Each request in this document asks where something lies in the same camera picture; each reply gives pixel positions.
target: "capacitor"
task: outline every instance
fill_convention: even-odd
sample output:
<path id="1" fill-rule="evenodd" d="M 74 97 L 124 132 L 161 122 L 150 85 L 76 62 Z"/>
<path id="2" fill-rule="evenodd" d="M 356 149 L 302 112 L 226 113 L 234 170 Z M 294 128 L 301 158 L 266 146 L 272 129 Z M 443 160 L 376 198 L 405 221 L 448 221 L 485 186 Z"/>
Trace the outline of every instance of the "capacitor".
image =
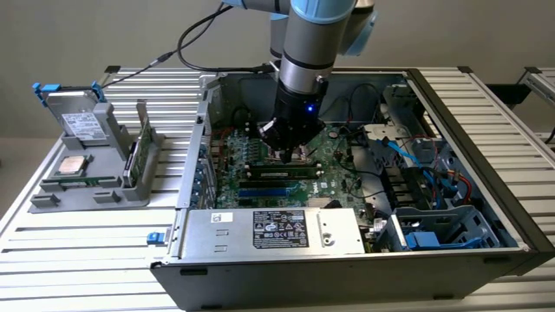
<path id="1" fill-rule="evenodd" d="M 336 159 L 337 162 L 340 162 L 340 160 L 342 158 L 342 152 L 341 151 L 334 151 L 333 152 L 333 158 Z"/>
<path id="2" fill-rule="evenodd" d="M 338 133 L 336 133 L 334 131 L 329 131 L 328 137 L 334 140 L 338 137 Z"/>

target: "black cable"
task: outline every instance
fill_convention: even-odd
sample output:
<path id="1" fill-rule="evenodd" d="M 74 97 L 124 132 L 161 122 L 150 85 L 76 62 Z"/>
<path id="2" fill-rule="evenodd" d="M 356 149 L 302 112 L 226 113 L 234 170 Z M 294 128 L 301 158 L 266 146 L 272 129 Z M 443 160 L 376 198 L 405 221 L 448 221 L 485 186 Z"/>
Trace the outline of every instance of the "black cable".
<path id="1" fill-rule="evenodd" d="M 551 143 L 551 141 L 553 140 L 553 137 L 555 137 L 555 128 L 553 128 L 553 130 L 551 132 L 551 135 L 547 138 L 545 144 L 549 144 Z"/>
<path id="2" fill-rule="evenodd" d="M 345 103 L 348 103 L 348 98 L 345 96 L 338 96 L 334 98 L 333 102 L 330 102 L 328 108 L 320 113 L 320 118 L 328 114 L 329 110 L 333 108 L 333 105 L 338 102 L 338 100 L 344 100 Z"/>
<path id="3" fill-rule="evenodd" d="M 224 3 L 220 3 L 220 5 L 217 6 L 216 12 L 218 12 L 221 10 L 221 7 L 224 6 Z M 205 28 L 197 33 L 197 35 L 193 37 L 193 39 L 190 39 L 184 45 L 181 45 L 180 49 L 186 48 L 188 46 L 192 45 L 192 43 L 194 41 L 197 41 L 197 39 L 200 38 L 200 36 L 206 32 L 209 26 L 212 26 L 212 23 L 214 22 L 214 19 L 212 18 L 209 20 L 208 25 L 205 26 Z M 169 60 L 169 58 L 173 56 L 173 54 L 177 52 L 177 50 L 173 50 L 170 52 L 164 53 L 162 55 L 160 55 L 149 64 L 146 67 L 144 67 L 140 71 L 124 76 L 124 78 L 112 81 L 110 83 L 106 83 L 102 85 L 102 88 L 120 83 L 121 81 L 134 77 L 136 75 L 138 75 L 140 73 L 145 72 L 146 70 L 149 70 L 152 67 L 156 67 L 158 64 L 161 64 L 162 62 L 165 62 L 166 60 Z"/>
<path id="4" fill-rule="evenodd" d="M 221 73 L 221 72 L 249 72 L 249 73 L 268 73 L 273 71 L 273 68 L 270 67 L 270 65 L 261 65 L 257 67 L 252 67 L 252 68 L 245 68 L 245 67 L 226 67 L 226 68 L 208 68 L 208 67 L 201 67 L 197 65 L 193 65 L 192 63 L 189 63 L 184 57 L 182 57 L 182 49 L 180 48 L 182 46 L 182 41 L 186 37 L 186 35 L 201 25 L 204 24 L 206 21 L 214 19 L 217 16 L 220 16 L 222 13 L 225 13 L 226 11 L 229 11 L 233 7 L 232 6 L 225 6 L 222 9 L 218 9 L 212 15 L 208 15 L 205 18 L 202 18 L 201 20 L 198 20 L 194 24 L 192 24 L 192 26 L 182 32 L 180 39 L 177 40 L 177 48 L 176 48 L 176 53 L 177 53 L 177 58 L 180 59 L 181 63 L 188 67 L 192 68 L 193 70 L 198 70 L 201 72 L 214 72 L 214 73 Z"/>
<path id="5" fill-rule="evenodd" d="M 358 88 L 361 88 L 362 86 L 370 87 L 372 88 L 372 91 L 374 92 L 374 109 L 373 109 L 372 118 L 373 118 L 373 116 L 376 114 L 377 107 L 380 105 L 380 92 L 377 91 L 377 88 L 374 87 L 374 85 L 372 83 L 360 83 L 353 88 L 353 91 L 350 91 L 350 96 L 348 97 L 348 116 L 346 116 L 348 122 L 350 122 L 352 119 L 353 119 L 353 98 L 354 98 L 354 93 L 356 93 L 356 90 Z"/>
<path id="6" fill-rule="evenodd" d="M 354 132 L 349 133 L 348 135 L 356 134 L 357 132 L 362 132 L 362 130 L 357 130 L 357 131 L 354 131 Z M 334 152 L 338 150 L 338 146 L 340 146 L 340 144 L 341 144 L 341 142 L 342 142 L 342 140 L 344 140 L 344 139 L 345 139 L 345 136 L 344 136 L 342 138 L 340 138 L 338 143 L 337 143 L 337 146 L 336 146 L 336 150 L 333 151 L 333 154 L 334 154 Z M 377 177 L 377 178 L 381 178 L 381 177 L 380 177 L 380 175 L 378 175 L 378 174 L 374 174 L 373 172 L 369 172 L 369 171 L 362 171 L 362 170 L 356 170 L 356 169 L 352 169 L 352 168 L 346 168 L 346 167 L 345 167 L 345 166 L 340 163 L 340 161 L 337 161 L 337 160 L 336 160 L 336 162 L 337 162 L 338 166 L 340 166 L 344 170 L 346 170 L 346 171 L 352 172 L 353 174 L 370 174 L 372 176 L 374 176 L 374 177 Z"/>
<path id="7" fill-rule="evenodd" d="M 316 146 L 316 147 L 312 149 L 312 151 L 310 151 L 310 153 L 308 153 L 306 157 L 312 156 L 313 152 L 316 152 L 317 150 L 318 150 L 318 146 Z"/>
<path id="8" fill-rule="evenodd" d="M 352 191 L 348 193 L 348 195 L 350 195 L 353 198 L 357 198 L 357 199 L 360 199 L 360 200 L 362 200 L 362 199 L 365 199 L 365 198 L 368 198 L 368 197 L 372 197 L 372 196 L 376 196 L 377 194 L 381 194 L 381 193 L 385 193 L 385 191 L 384 190 L 380 190 L 378 192 L 376 192 L 376 193 L 373 193 L 373 194 L 370 194 L 370 195 L 368 195 L 368 196 L 356 196 L 356 195 L 353 195 L 353 193 L 352 193 Z"/>
<path id="9" fill-rule="evenodd" d="M 172 56 L 173 56 L 173 54 L 176 53 L 176 52 L 178 52 L 178 51 L 181 51 L 184 48 L 186 48 L 188 46 L 190 46 L 190 44 L 193 44 L 196 41 L 197 41 L 197 39 L 200 38 L 200 36 L 206 32 L 206 30 L 208 30 L 208 28 L 212 26 L 212 24 L 213 24 L 213 22 L 214 22 L 214 19 L 216 19 L 216 16 L 217 15 L 220 15 L 221 13 L 224 13 L 225 11 L 228 11 L 228 10 L 230 10 L 233 7 L 232 6 L 228 6 L 226 8 L 224 8 L 224 9 L 221 9 L 222 8 L 222 6 L 224 6 L 224 3 L 220 3 L 220 5 L 217 6 L 217 9 L 216 9 L 216 12 L 210 15 L 210 16 L 208 16 L 208 18 L 205 19 L 205 21 L 204 22 L 201 22 L 201 24 L 202 23 L 205 23 L 206 21 L 209 21 L 208 22 L 208 24 L 206 24 L 206 26 L 204 27 L 204 29 L 196 34 L 196 36 L 185 43 L 185 44 L 182 44 L 182 41 L 184 41 L 184 37 L 186 36 L 182 36 L 182 39 L 180 40 L 180 45 L 177 46 L 177 48 L 173 50 L 173 51 L 170 51 L 170 52 L 166 52 L 166 53 L 164 53 L 162 55 L 160 55 L 149 64 L 148 64 L 148 66 L 146 67 L 144 67 L 141 70 L 138 70 L 137 72 L 134 72 L 134 73 L 132 73 L 132 74 L 129 74 L 129 75 L 126 75 L 124 78 L 121 78 L 121 79 L 118 79 L 118 80 L 116 80 L 116 81 L 112 81 L 110 83 L 106 83 L 106 84 L 104 84 L 102 85 L 102 88 L 106 88 L 106 87 L 109 87 L 109 86 L 112 86 L 112 85 L 114 85 L 116 83 L 120 83 L 121 81 L 124 81 L 124 80 L 126 80 L 126 79 L 129 79 L 129 78 L 132 78 L 132 77 L 134 77 L 136 75 L 138 75 L 138 74 L 141 74 L 142 72 L 145 72 L 146 70 L 149 70 L 150 68 L 153 68 L 153 67 L 156 67 L 157 65 L 160 65 L 162 62 L 165 62 Z"/>
<path id="10" fill-rule="evenodd" d="M 245 111 L 246 114 L 250 115 L 250 109 L 246 106 L 237 106 L 237 107 L 234 107 L 234 109 L 232 111 L 232 117 L 230 117 L 230 120 L 229 120 L 229 124 L 232 125 L 232 127 L 236 127 L 236 128 L 238 128 L 238 127 L 234 124 L 234 115 L 240 111 Z"/>

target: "warning label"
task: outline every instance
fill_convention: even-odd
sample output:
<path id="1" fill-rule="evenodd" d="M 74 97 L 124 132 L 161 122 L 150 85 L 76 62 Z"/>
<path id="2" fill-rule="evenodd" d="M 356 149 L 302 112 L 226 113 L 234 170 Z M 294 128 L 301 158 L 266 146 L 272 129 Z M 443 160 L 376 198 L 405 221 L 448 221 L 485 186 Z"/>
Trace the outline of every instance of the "warning label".
<path id="1" fill-rule="evenodd" d="M 252 231 L 256 249 L 308 247 L 302 210 L 254 211 Z"/>
<path id="2" fill-rule="evenodd" d="M 96 120 L 94 114 L 84 112 L 82 114 L 61 114 L 73 135 L 78 140 L 104 140 L 105 134 Z"/>

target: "motherboard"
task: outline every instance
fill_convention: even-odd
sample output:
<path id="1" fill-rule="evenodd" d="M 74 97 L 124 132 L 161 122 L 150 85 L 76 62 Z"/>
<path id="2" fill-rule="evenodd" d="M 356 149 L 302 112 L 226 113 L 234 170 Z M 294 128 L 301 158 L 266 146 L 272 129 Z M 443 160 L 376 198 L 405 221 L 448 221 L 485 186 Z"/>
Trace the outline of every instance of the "motherboard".
<path id="1" fill-rule="evenodd" d="M 292 162 L 282 164 L 260 138 L 238 130 L 224 131 L 212 142 L 218 168 L 216 208 L 349 207 L 365 222 L 357 176 L 333 157 L 338 137 L 338 128 L 326 126 L 293 151 Z"/>

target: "slotted metal frame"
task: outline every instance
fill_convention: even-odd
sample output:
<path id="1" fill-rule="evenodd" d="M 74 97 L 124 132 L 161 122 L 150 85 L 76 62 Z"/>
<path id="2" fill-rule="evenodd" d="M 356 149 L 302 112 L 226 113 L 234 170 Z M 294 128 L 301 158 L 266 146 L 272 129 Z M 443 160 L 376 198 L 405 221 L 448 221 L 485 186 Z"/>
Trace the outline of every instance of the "slotted metal frame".
<path id="1" fill-rule="evenodd" d="M 134 69 L 122 69 L 118 79 Z M 533 221 L 555 242 L 555 170 L 533 138 L 507 118 L 497 99 L 456 68 L 423 68 L 423 77 L 468 133 Z M 0 221 L 0 311 L 178 311 L 148 272 L 166 248 L 145 235 L 174 221 L 178 181 L 196 107 L 200 73 L 149 70 L 106 91 L 117 121 L 138 129 L 132 106 L 149 100 L 157 132 L 168 136 L 152 200 L 128 211 L 28 214 L 28 198 L 50 170 L 57 142 Z M 432 120 L 425 117 L 432 129 Z M 521 277 L 496 279 L 465 299 L 304 307 L 288 311 L 555 311 L 555 260 Z"/>
<path id="2" fill-rule="evenodd" d="M 524 84 L 555 108 L 555 68 L 527 67 L 519 84 Z"/>

